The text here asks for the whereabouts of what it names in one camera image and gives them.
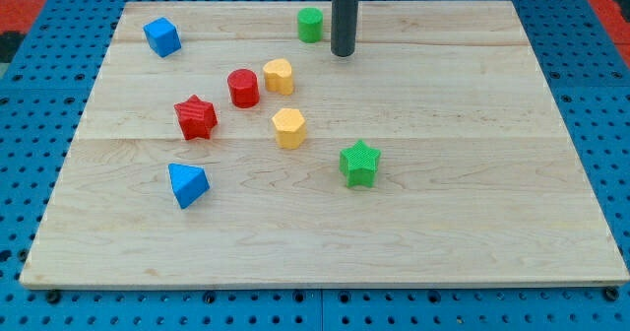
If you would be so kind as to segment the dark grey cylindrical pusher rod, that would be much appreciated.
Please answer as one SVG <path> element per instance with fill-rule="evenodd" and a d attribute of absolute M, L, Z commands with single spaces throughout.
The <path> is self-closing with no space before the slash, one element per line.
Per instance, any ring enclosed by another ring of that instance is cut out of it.
<path fill-rule="evenodd" d="M 331 52 L 349 57 L 355 50 L 359 0 L 332 0 Z"/>

